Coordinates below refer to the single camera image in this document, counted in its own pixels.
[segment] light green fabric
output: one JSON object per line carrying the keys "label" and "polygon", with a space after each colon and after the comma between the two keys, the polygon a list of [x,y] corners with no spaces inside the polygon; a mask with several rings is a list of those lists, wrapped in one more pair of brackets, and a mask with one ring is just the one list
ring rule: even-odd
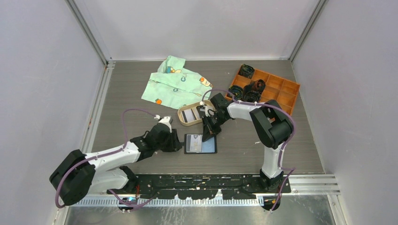
{"label": "light green fabric", "polygon": [[173,109],[200,102],[213,86],[200,74],[185,69],[184,64],[185,59],[168,56],[158,72],[151,74],[141,98]]}

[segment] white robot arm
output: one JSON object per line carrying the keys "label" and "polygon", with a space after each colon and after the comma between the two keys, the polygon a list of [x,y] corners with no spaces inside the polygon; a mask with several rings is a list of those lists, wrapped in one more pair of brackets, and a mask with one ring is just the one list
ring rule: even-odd
{"label": "white robot arm", "polygon": [[[151,131],[130,139],[125,147],[120,145],[88,154],[74,150],[53,172],[50,182],[55,189],[61,185],[60,197],[65,205],[77,203],[86,194],[106,192],[108,189],[131,193],[136,188],[137,177],[128,167],[119,166],[151,157],[157,150],[180,150],[182,144],[178,140],[176,130],[171,128],[171,123],[172,119],[169,116],[160,119]],[[86,162],[79,165],[63,183],[60,183],[65,173],[82,161]]]}
{"label": "white robot arm", "polygon": [[[260,141],[264,144],[264,163],[260,169],[260,177],[264,188],[274,187],[283,179],[281,147],[292,134],[293,125],[282,112],[261,105],[244,105],[228,102],[221,94],[210,99],[216,112],[212,116],[202,118],[203,141],[221,132],[221,125],[229,119],[252,121]],[[280,108],[275,100],[267,102]]]}

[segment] orange compartment box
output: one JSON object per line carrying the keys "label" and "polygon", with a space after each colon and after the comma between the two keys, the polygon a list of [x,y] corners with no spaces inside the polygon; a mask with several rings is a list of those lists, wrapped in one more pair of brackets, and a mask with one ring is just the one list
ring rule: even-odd
{"label": "orange compartment box", "polygon": [[236,74],[232,85],[237,85],[244,88],[252,81],[262,79],[265,82],[265,89],[261,94],[260,102],[267,102],[271,99],[275,99],[285,112],[288,114],[293,113],[294,105],[296,104],[297,96],[299,95],[300,84],[286,80],[282,77],[264,72],[259,69],[255,69],[251,79]]}

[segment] gray wall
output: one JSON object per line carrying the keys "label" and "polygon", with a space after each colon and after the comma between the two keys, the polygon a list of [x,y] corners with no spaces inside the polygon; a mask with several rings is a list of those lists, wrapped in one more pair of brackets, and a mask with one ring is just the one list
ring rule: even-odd
{"label": "gray wall", "polygon": [[80,147],[104,66],[63,0],[0,10],[0,220],[48,224],[48,178]]}
{"label": "gray wall", "polygon": [[114,60],[288,58],[317,2],[77,1]]}
{"label": "gray wall", "polygon": [[329,1],[294,69],[352,224],[397,224],[398,1]]}

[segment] gray table surface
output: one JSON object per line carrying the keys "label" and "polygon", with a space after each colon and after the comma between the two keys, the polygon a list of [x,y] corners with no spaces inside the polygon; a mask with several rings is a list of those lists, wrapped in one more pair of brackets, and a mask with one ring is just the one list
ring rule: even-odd
{"label": "gray table surface", "polygon": [[[117,62],[107,91],[92,151],[101,151],[124,142],[121,113],[127,108],[147,109],[161,116],[171,115],[173,128],[180,141],[184,134],[201,134],[202,124],[184,127],[177,110],[141,99],[151,73],[160,61]],[[185,68],[200,73],[214,88],[227,89],[240,65],[245,63],[272,74],[295,80],[291,63],[287,60],[228,60],[187,61]],[[297,132],[288,144],[283,158],[284,167],[296,167],[295,173],[323,173],[306,112],[299,96],[293,111]],[[125,116],[129,138],[141,136],[156,121],[142,112],[128,112]],[[134,173],[258,173],[264,161],[264,147],[250,121],[231,120],[222,126],[217,136],[217,154],[186,155],[184,150],[156,152],[151,158],[130,164]]]}

